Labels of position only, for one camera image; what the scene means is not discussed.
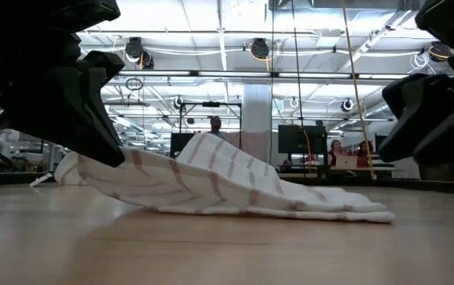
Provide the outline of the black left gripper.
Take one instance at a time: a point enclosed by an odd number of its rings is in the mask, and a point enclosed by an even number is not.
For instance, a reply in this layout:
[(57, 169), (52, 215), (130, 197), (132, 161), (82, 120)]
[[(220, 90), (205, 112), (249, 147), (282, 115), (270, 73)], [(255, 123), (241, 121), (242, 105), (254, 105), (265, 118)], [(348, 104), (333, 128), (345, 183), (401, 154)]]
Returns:
[(121, 13), (116, 0), (0, 0), (0, 129), (14, 129), (116, 167), (121, 142), (100, 90), (124, 67), (82, 53), (78, 33)]

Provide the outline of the white towel with red stripes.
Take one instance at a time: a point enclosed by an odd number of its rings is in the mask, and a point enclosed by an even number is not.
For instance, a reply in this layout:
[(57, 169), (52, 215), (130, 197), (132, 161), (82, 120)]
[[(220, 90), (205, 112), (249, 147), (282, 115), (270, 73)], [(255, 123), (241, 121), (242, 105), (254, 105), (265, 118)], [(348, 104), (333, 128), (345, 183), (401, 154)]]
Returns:
[(115, 168), (69, 153), (55, 179), (162, 213), (381, 223), (395, 219), (385, 205), (361, 194), (282, 180), (273, 166), (215, 135), (193, 136), (177, 158), (136, 148), (121, 151), (125, 160)]

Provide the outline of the person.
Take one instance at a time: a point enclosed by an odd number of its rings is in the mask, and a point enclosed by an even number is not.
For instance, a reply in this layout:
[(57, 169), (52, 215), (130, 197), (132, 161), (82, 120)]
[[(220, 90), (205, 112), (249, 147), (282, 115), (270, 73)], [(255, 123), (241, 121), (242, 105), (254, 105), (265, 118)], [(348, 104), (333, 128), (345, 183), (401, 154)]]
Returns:
[(210, 134), (217, 136), (220, 139), (227, 140), (225, 134), (221, 131), (221, 119), (219, 116), (210, 118)]
[(331, 141), (330, 150), (327, 153), (327, 163), (336, 166), (337, 157), (343, 156), (341, 142), (337, 139)]
[(369, 167), (369, 156), (373, 152), (373, 145), (370, 141), (362, 141), (359, 143), (357, 156), (357, 167), (368, 168)]

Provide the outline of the white robot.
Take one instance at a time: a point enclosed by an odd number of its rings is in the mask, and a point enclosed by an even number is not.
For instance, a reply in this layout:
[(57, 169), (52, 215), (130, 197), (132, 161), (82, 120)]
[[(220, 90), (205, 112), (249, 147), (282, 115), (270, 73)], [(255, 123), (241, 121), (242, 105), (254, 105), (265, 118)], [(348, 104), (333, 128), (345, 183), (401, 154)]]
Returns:
[(0, 129), (0, 154), (9, 158), (11, 143), (18, 141), (19, 138), (19, 131), (13, 129)]

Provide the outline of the silver laptop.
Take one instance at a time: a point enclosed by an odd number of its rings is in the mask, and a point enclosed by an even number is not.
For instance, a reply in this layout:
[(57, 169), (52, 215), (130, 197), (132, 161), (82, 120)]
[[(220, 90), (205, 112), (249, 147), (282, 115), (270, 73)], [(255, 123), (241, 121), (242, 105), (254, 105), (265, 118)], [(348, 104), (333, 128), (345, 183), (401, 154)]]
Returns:
[(358, 167), (357, 156), (341, 155), (336, 157), (335, 163), (336, 169), (352, 170), (356, 169), (357, 167)]

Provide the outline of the large black monitor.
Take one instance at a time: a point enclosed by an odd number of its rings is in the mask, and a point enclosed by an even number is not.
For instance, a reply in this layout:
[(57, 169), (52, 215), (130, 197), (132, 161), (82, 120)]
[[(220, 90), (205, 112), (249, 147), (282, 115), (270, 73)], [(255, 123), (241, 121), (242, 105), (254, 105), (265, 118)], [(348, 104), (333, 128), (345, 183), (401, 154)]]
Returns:
[(281, 154), (325, 154), (327, 132), (324, 127), (278, 126), (278, 152)]

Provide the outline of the pink curtain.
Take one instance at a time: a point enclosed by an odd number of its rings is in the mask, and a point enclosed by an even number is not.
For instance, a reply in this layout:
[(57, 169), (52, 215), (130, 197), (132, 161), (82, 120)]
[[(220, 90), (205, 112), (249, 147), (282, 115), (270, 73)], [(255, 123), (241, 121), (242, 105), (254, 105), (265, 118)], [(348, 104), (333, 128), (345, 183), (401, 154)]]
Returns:
[(269, 162), (269, 134), (267, 132), (228, 132), (225, 137), (229, 143), (241, 148), (243, 152), (263, 162)]

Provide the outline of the black metal frame stand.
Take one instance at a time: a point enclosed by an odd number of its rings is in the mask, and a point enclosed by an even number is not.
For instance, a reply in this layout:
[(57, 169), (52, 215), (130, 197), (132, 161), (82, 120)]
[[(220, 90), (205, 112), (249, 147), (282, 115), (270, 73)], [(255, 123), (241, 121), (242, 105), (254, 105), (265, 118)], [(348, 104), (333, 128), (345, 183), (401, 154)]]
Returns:
[(229, 109), (231, 112), (233, 112), (232, 110), (232, 106), (237, 106), (240, 111), (239, 113), (237, 113), (237, 117), (239, 119), (239, 143), (238, 143), (238, 148), (241, 150), (242, 149), (242, 125), (243, 125), (243, 119), (242, 119), (242, 104), (241, 103), (221, 103), (221, 102), (218, 102), (218, 101), (203, 101), (203, 102), (200, 102), (200, 103), (190, 103), (190, 102), (181, 102), (179, 104), (179, 133), (182, 132), (182, 129), (183, 129), (183, 117), (185, 116), (185, 114), (183, 113), (183, 109), (185, 107), (187, 107), (188, 105), (190, 105), (191, 107), (188, 108), (187, 110), (188, 111), (191, 111), (195, 106), (197, 105), (201, 105), (203, 107), (208, 107), (208, 108), (220, 108), (221, 106), (225, 106), (227, 109)]

